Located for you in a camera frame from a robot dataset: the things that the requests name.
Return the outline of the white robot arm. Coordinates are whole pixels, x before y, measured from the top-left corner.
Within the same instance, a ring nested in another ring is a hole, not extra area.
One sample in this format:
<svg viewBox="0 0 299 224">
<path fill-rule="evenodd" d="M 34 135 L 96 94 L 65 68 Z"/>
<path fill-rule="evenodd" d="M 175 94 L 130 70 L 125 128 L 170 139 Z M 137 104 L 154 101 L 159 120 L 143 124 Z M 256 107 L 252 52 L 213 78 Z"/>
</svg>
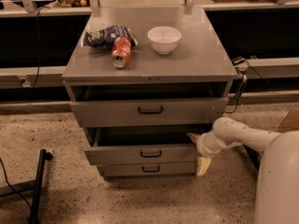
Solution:
<svg viewBox="0 0 299 224">
<path fill-rule="evenodd" d="M 253 224 L 299 224 L 299 132 L 276 133 L 253 129 L 234 119 L 216 119 L 207 133 L 189 133 L 199 158 L 197 174 L 204 175 L 211 158 L 245 145 L 261 158 Z"/>
</svg>

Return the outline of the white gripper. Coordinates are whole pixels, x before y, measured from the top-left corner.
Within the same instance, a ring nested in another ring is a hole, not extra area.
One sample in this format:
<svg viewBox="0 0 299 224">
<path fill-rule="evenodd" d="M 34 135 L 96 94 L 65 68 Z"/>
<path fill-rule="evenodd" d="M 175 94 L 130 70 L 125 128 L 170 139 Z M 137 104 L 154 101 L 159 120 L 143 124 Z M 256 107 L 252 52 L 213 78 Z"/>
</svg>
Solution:
<svg viewBox="0 0 299 224">
<path fill-rule="evenodd" d="M 197 133 L 187 133 L 187 136 L 191 138 L 191 140 L 196 144 L 196 148 L 198 153 L 203 157 L 197 158 L 197 171 L 196 174 L 198 176 L 204 175 L 211 163 L 212 156 L 218 154 L 220 151 L 216 146 L 217 140 L 216 136 L 213 132 L 197 134 Z"/>
</svg>

